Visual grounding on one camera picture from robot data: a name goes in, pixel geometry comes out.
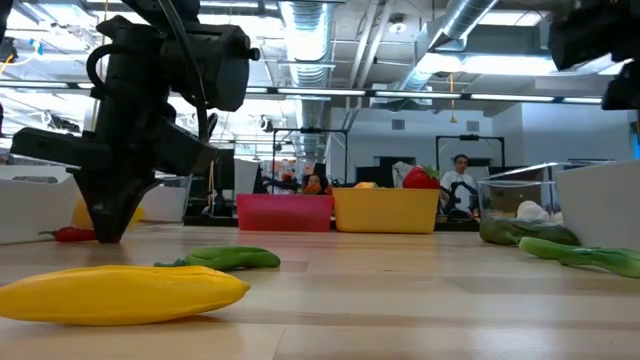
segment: green toy pepper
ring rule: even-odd
[[[587,248],[556,244],[523,237],[520,249],[541,259],[557,260],[567,266],[597,266],[620,276],[640,278],[640,252],[628,249]]]
[[[240,268],[274,268],[280,266],[280,258],[265,249],[249,246],[213,246],[192,250],[184,259],[173,264],[155,263],[158,267],[200,265],[214,270],[227,271]]]

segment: yellow toy banana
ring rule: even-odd
[[[249,284],[203,266],[111,265],[36,275],[0,287],[0,316],[69,325],[135,325],[220,309]]]

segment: pink bin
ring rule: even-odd
[[[331,230],[332,196],[238,194],[236,202],[240,230]]]

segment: yellow bin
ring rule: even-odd
[[[336,227],[345,232],[433,232],[439,190],[333,189]]]

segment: wooden table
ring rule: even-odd
[[[0,247],[0,282],[77,266],[173,261],[206,245],[258,245],[279,270],[165,324],[72,327],[0,319],[7,360],[427,360],[640,358],[640,281],[534,259],[477,234],[238,233],[147,227],[121,246]]]

